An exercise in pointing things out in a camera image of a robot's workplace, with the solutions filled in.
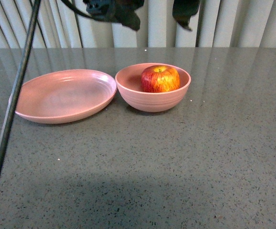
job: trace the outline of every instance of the oval plate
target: oval plate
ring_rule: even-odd
[[[16,114],[45,124],[60,124],[91,116],[113,99],[115,80],[95,70],[49,73],[22,85]]]

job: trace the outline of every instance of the white curtain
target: white curtain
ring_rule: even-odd
[[[0,48],[23,48],[31,0],[0,0]],[[81,11],[82,0],[72,0]],[[276,0],[202,0],[189,32],[172,17],[174,0],[145,0],[135,32],[75,15],[60,0],[42,0],[34,48],[271,47],[276,48]]]

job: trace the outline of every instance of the black pole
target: black pole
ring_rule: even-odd
[[[8,146],[10,131],[11,131],[11,127],[13,124],[13,119],[14,119],[14,114],[15,114],[15,110],[16,110],[18,97],[20,94],[21,86],[23,83],[24,75],[25,75],[29,57],[30,57],[30,52],[31,52],[31,47],[32,47],[32,43],[33,43],[33,37],[34,37],[35,26],[36,26],[36,22],[37,22],[37,16],[38,16],[40,3],[41,3],[41,0],[35,0],[34,5],[33,5],[31,20],[30,20],[27,38],[26,38],[26,42],[25,42],[25,47],[22,52],[21,62],[19,64],[19,67],[17,70],[17,75],[16,75],[14,85],[13,85],[13,89],[12,89],[12,92],[10,95],[10,103],[7,107],[6,114],[4,117],[2,131],[1,131],[1,135],[0,135],[0,174],[1,174],[4,157],[5,157],[5,153],[6,153],[7,146]]]

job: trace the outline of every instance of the red apple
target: red apple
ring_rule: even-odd
[[[177,70],[167,65],[154,65],[145,68],[141,75],[144,92],[169,92],[180,88]]]

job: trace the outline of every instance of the bowl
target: bowl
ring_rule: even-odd
[[[170,92],[148,93],[141,87],[142,71],[153,65],[167,65],[175,68],[180,76],[180,88]],[[140,63],[121,69],[115,76],[118,90],[130,106],[146,112],[161,112],[176,106],[185,96],[191,83],[191,76],[185,70],[165,63]]]

